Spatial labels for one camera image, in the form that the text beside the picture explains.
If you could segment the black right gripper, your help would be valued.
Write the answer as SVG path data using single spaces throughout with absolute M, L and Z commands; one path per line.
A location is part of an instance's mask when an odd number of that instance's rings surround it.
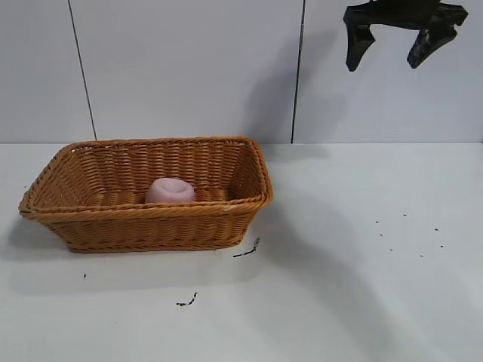
M 365 52 L 376 41 L 370 30 L 372 24 L 401 28 L 444 24 L 419 31 L 407 57 L 410 67 L 416 69 L 435 51 L 457 37 L 454 25 L 461 26 L 468 14 L 463 6 L 442 1 L 380 0 L 348 6 L 343 15 L 343 21 L 348 24 L 346 66 L 350 72 L 357 70 Z

